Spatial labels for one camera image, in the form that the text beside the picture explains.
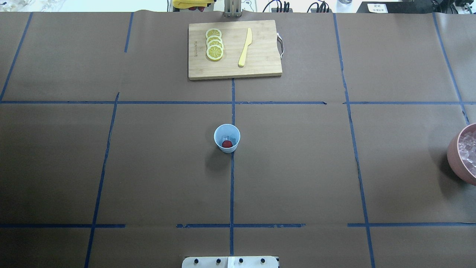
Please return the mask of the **red strawberry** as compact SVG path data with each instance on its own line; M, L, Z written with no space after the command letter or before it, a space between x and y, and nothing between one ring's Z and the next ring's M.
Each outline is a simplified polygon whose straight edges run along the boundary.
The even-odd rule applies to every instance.
M230 140L224 140L221 144L223 148L232 148L234 145Z

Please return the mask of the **light blue cup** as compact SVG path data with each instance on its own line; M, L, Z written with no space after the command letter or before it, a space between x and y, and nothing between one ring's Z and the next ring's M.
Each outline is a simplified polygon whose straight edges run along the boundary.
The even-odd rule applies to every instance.
M214 141L226 154L233 153L240 142L240 131L233 124L222 124L214 132Z

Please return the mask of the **clear ice cubes pile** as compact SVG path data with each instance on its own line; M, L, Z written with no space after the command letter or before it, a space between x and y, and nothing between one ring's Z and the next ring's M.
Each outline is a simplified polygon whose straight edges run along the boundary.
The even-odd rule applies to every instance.
M466 132L459 137L458 151L460 159L471 175L476 175L476 131Z

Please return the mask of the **wooden cutting board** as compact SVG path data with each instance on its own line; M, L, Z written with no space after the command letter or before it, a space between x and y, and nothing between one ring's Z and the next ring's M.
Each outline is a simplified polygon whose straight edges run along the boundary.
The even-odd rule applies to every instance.
M211 61L206 56L205 33L210 28L222 32L224 55L219 61ZM252 29L252 44L248 47L245 66L239 67L248 28ZM275 20L191 23L188 29L188 78L198 81L280 76L283 69L277 39Z

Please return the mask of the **lemon slice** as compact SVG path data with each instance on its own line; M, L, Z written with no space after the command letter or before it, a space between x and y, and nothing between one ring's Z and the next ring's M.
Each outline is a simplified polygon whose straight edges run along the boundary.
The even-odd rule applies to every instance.
M211 61L219 61L223 58L224 51L220 50L209 50L206 51L206 56Z
M207 47L213 46L213 45L219 45L223 47L223 40L221 37L217 35L212 35L207 38Z
M224 51L224 44L223 44L223 47L219 46L219 45L213 45L213 46L210 46L210 47L207 47L207 51L209 50L220 50L220 51Z
M207 39L212 38L212 37L221 39L222 38L222 32L218 28L210 28L206 31L205 37Z

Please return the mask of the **yellow plastic knife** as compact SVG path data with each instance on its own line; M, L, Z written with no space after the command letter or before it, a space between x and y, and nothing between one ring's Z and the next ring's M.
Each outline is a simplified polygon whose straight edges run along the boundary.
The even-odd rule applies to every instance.
M245 66L245 61L247 58L248 54L248 47L252 44L252 39L253 39L253 34L252 34L252 29L248 28L247 29L247 35L245 36L245 42L243 46L243 50L240 53L240 57L238 60L238 66L239 67L244 67Z

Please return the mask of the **yellow cloth bag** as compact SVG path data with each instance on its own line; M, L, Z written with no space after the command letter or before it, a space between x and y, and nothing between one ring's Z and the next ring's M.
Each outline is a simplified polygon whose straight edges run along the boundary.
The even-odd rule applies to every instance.
M189 9L191 7L208 7L215 0L172 0L172 6L177 9Z

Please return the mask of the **pink bowl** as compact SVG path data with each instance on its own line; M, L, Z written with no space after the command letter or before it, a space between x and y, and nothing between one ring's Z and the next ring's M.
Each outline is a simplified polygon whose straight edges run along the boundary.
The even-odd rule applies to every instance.
M473 132L476 129L476 124L470 124L463 128L454 138L451 140L447 148L447 160L452 171L463 181L471 185L476 185L476 178L465 166L463 160L459 154L459 139L461 136L468 132Z

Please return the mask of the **aluminium frame post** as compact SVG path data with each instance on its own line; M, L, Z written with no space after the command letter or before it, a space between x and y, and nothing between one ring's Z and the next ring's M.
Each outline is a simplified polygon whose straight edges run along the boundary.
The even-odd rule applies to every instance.
M224 17L241 17L241 0L224 0Z

